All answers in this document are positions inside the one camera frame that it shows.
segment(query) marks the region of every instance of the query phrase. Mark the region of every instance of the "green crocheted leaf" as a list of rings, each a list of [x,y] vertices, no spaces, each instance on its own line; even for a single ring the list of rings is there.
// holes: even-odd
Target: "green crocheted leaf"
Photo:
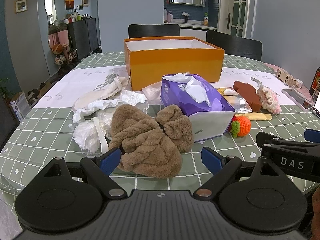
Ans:
[[[238,133],[240,132],[240,122],[239,121],[233,121],[231,123],[231,130],[230,133],[233,138],[238,137]]]

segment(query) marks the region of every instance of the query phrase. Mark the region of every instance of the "tablecloth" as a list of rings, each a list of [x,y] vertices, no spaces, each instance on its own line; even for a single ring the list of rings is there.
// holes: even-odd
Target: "tablecloth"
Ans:
[[[124,61],[123,52],[100,53],[87,57],[76,68],[124,65]],[[274,69],[262,62],[231,55],[225,55],[223,66],[275,73]],[[155,116],[162,107],[151,105],[148,114]],[[304,113],[295,105],[283,105],[282,111],[280,115],[273,115],[271,121],[252,121],[250,134],[244,138],[233,139],[226,133],[218,138],[195,143],[192,150],[182,156],[182,169],[175,178],[155,179],[118,169],[110,177],[129,194],[132,189],[189,189],[193,192],[212,176],[201,162],[200,152],[204,146],[223,156],[235,155],[244,161],[255,161],[260,156],[260,148],[255,143],[259,131],[288,140],[305,141],[303,134],[306,128],[320,130],[320,120],[312,113]],[[34,107],[2,149],[0,193],[14,214],[16,196],[52,158],[62,156],[66,162],[76,162],[88,155],[73,140],[70,130],[72,116],[71,108]],[[303,193],[315,187],[313,182],[292,176],[289,178]]]

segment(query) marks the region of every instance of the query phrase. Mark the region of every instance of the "crosshair logo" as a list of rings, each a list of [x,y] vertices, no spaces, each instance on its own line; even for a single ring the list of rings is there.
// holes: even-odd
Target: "crosshair logo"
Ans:
[[[158,193],[158,194],[157,194],[157,197],[159,197],[159,198],[163,198],[163,197],[165,197],[165,194],[164,194],[164,193],[162,193],[162,192],[160,192],[160,193]]]

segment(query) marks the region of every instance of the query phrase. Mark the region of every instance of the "brown towel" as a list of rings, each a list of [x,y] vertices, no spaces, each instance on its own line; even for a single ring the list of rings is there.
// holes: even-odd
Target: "brown towel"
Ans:
[[[189,118],[176,105],[158,112],[155,119],[131,105],[118,107],[111,122],[109,148],[122,146],[118,168],[155,178],[172,178],[182,165],[181,154],[193,145]]]

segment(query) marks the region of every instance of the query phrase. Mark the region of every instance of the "sink countertop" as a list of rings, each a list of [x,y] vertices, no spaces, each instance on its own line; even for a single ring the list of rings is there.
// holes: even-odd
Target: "sink countertop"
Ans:
[[[164,23],[164,24],[179,24],[181,27],[190,27],[190,28],[197,28],[203,30],[217,30],[216,27],[205,26],[201,21],[195,20],[188,20],[187,23],[184,22],[183,19],[173,19],[172,23]]]

